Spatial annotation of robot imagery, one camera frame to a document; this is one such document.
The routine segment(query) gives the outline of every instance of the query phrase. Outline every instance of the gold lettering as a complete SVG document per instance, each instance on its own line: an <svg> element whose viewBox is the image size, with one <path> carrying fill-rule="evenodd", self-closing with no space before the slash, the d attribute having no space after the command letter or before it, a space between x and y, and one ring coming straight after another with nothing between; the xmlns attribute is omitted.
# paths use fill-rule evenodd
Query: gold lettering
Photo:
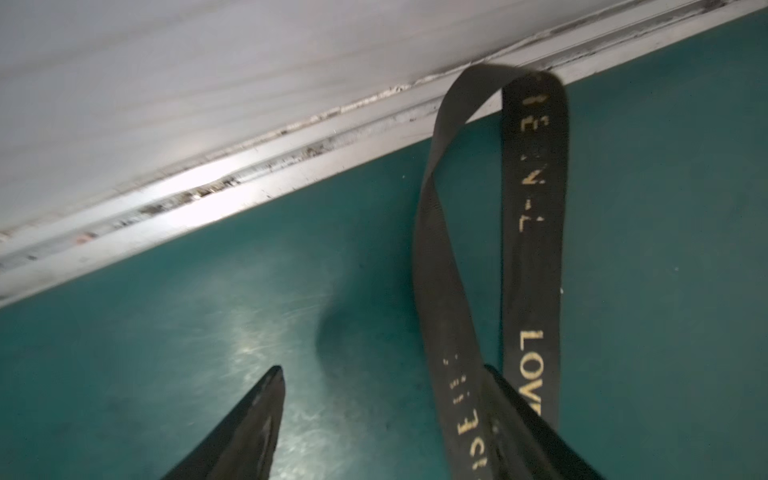
<svg viewBox="0 0 768 480"><path fill-rule="evenodd" d="M543 104L549 97L547 95L537 95L523 100L523 105Z"/></svg>
<svg viewBox="0 0 768 480"><path fill-rule="evenodd" d="M477 462L472 464L472 470L477 470L480 467L485 467L488 464L488 457L480 458Z"/></svg>
<svg viewBox="0 0 768 480"><path fill-rule="evenodd" d="M533 118L533 115L528 115L526 118L520 120L520 131L525 131L527 125L531 125L533 131L538 130L538 122L541 122L545 127L549 125L549 116L544 115L541 118Z"/></svg>
<svg viewBox="0 0 768 480"><path fill-rule="evenodd" d="M530 219L531 219L531 218L530 218L528 215L521 215L521 216L520 216L520 222L519 222L519 227L518 227L518 228L519 228L519 230L520 230L521 232L523 231L523 227L524 227L524 225L525 225L525 221L526 221L526 220L530 220Z"/></svg>
<svg viewBox="0 0 768 480"><path fill-rule="evenodd" d="M474 420L470 422L469 419L464 419L464 423L456 426L459 435L477 428L478 424L480 423L480 419L478 419L478 411L476 409L472 409L472 414L475 417Z"/></svg>
<svg viewBox="0 0 768 480"><path fill-rule="evenodd" d="M530 382L529 384L520 387L520 389L518 389L518 393L520 395L527 396L531 400L541 403L541 397L533 393L533 390L536 390L538 387L542 385L544 385L544 380L542 379L534 380L533 382Z"/></svg>
<svg viewBox="0 0 768 480"><path fill-rule="evenodd" d="M526 362L538 362L538 369L532 372L525 369ZM536 352L528 352L520 359L520 373L526 380L535 380L544 372L544 359Z"/></svg>
<svg viewBox="0 0 768 480"><path fill-rule="evenodd" d="M522 184L523 185L536 185L538 183L544 183L542 180L541 182L536 181L536 176L541 173L541 169L533 170L526 178L523 179Z"/></svg>
<svg viewBox="0 0 768 480"><path fill-rule="evenodd" d="M528 115L526 118L523 118L522 120L520 120L520 131L525 131L525 125L533 124L533 122L534 122L533 115Z"/></svg>
<svg viewBox="0 0 768 480"><path fill-rule="evenodd" d="M520 330L520 351L525 350L526 339L543 339L544 330Z"/></svg>
<svg viewBox="0 0 768 480"><path fill-rule="evenodd" d="M470 456L474 457L475 455L482 455L484 453L485 453L485 442L483 442L480 437L475 437L475 439L472 440L472 445L469 447Z"/></svg>

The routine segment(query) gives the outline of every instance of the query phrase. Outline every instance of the black bag strap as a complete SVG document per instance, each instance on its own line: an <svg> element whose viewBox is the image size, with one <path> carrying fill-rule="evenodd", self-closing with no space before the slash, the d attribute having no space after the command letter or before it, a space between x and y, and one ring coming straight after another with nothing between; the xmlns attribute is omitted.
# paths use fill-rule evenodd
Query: black bag strap
<svg viewBox="0 0 768 480"><path fill-rule="evenodd" d="M435 121L412 244L416 309L454 480L497 478L492 412L472 315L435 188L435 169L466 121L502 90L504 374L553 427L558 418L561 245L568 107L552 74L465 70Z"/></svg>

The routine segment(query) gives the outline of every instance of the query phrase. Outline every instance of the scratched surface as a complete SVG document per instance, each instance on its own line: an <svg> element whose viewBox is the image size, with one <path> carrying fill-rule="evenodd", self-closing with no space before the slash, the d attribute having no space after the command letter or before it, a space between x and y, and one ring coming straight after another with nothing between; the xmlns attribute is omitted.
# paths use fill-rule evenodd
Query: scratched surface
<svg viewBox="0 0 768 480"><path fill-rule="evenodd" d="M617 2L2 0L0 230Z"/></svg>
<svg viewBox="0 0 768 480"><path fill-rule="evenodd" d="M561 431L608 478L765 478L767 59L760 13L568 89ZM492 362L498 144L474 123L439 178ZM157 478L273 363L273 478L447 478L409 291L427 148L0 310L0 478Z"/></svg>

